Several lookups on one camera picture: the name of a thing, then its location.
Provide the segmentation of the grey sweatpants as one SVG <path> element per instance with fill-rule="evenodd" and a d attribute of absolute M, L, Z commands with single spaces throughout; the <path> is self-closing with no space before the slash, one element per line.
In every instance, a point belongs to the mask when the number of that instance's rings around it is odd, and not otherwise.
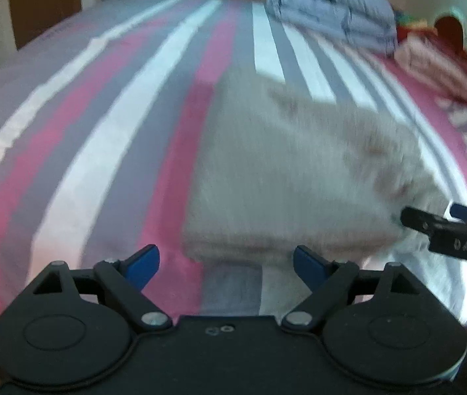
<path fill-rule="evenodd" d="M 447 204 L 416 136 L 393 116 L 229 69 L 202 131 L 182 249 L 272 265 L 299 244 L 337 260 L 412 252 L 423 238 L 401 211 L 442 214 Z"/>

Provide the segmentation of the folded pink blanket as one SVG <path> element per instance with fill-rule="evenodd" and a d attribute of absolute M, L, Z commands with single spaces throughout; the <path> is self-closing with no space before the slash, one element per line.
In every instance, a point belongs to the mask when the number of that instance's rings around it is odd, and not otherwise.
<path fill-rule="evenodd" d="M 408 75 L 441 94 L 467 102 L 467 56 L 434 35 L 411 33 L 393 59 Z"/>

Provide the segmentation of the colourful red blanket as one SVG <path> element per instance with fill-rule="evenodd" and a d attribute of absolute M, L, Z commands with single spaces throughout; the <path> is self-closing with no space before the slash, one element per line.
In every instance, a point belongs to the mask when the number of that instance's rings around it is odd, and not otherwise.
<path fill-rule="evenodd" d="M 403 10 L 393 9 L 398 43 L 401 44 L 409 34 L 437 34 L 435 27 L 430 26 L 426 19 L 417 18 Z"/>

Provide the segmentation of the folded light blue duvet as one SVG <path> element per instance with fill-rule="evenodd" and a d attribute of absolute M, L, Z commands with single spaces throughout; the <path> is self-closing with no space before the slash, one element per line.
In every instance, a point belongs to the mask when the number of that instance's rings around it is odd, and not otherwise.
<path fill-rule="evenodd" d="M 266 0 L 266 10 L 282 22 L 378 54 L 392 54 L 398 45 L 388 0 Z"/>

